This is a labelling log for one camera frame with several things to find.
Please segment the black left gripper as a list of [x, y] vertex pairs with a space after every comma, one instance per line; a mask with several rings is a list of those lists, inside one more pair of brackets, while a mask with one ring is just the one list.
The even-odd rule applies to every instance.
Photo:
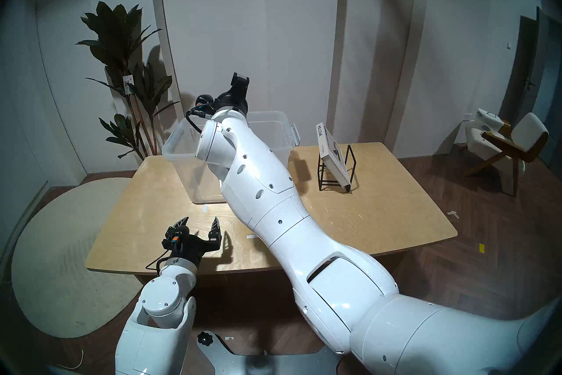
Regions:
[[222, 244], [222, 232], [218, 217], [214, 217], [209, 239], [204, 240], [194, 234], [190, 234], [187, 227], [189, 217], [183, 217], [174, 225], [170, 226], [162, 240], [165, 250], [171, 251], [171, 258], [180, 258], [190, 261], [199, 266], [204, 254], [218, 251]]

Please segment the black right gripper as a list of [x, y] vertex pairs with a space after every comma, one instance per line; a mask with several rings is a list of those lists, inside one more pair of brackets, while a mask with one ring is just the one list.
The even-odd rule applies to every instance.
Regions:
[[232, 110], [236, 110], [246, 116], [249, 110], [246, 100], [249, 83], [250, 79], [248, 77], [234, 72], [230, 89], [214, 99], [214, 110], [218, 112], [225, 107], [232, 107]]

